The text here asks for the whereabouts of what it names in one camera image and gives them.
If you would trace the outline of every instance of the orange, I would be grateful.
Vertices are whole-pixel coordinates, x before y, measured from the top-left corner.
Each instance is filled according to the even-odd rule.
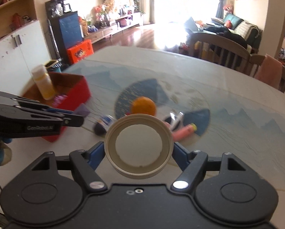
[[[132,114],[149,114],[155,116],[156,105],[150,98],[141,96],[132,102]]]

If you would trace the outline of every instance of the pink cloth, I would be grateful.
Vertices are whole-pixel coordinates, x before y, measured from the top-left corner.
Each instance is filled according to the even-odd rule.
[[[282,64],[278,60],[266,54],[266,57],[254,78],[278,89],[281,75]]]

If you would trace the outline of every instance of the wooden floor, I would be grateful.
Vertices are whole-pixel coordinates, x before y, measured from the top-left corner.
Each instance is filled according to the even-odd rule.
[[[94,51],[106,46],[136,46],[141,48],[164,50],[178,53],[180,42],[185,42],[186,35],[173,24],[169,25],[144,25],[131,27],[116,33],[111,39],[102,39],[93,44]]]

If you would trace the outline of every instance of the red cardboard box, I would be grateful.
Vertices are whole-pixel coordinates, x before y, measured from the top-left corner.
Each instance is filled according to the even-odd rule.
[[[71,64],[75,64],[85,57],[94,54],[91,40],[84,40],[80,44],[70,47],[67,49],[67,54]]]
[[[70,111],[74,111],[81,103],[87,102],[91,97],[91,92],[84,76],[57,72],[49,72],[48,74],[57,93],[59,95],[67,95],[60,104],[53,106],[54,99],[50,101],[44,100],[36,84],[34,84],[23,97],[37,100],[42,104],[54,108]],[[66,127],[61,128],[60,135],[44,136],[43,138],[49,142],[54,142],[61,136],[65,129]]]

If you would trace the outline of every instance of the teal cushion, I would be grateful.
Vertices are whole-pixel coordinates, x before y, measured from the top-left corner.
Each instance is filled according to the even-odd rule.
[[[227,20],[230,20],[230,22],[232,23],[232,30],[235,30],[236,27],[244,21],[244,19],[241,19],[233,14],[227,14],[224,18],[224,22],[226,22]]]

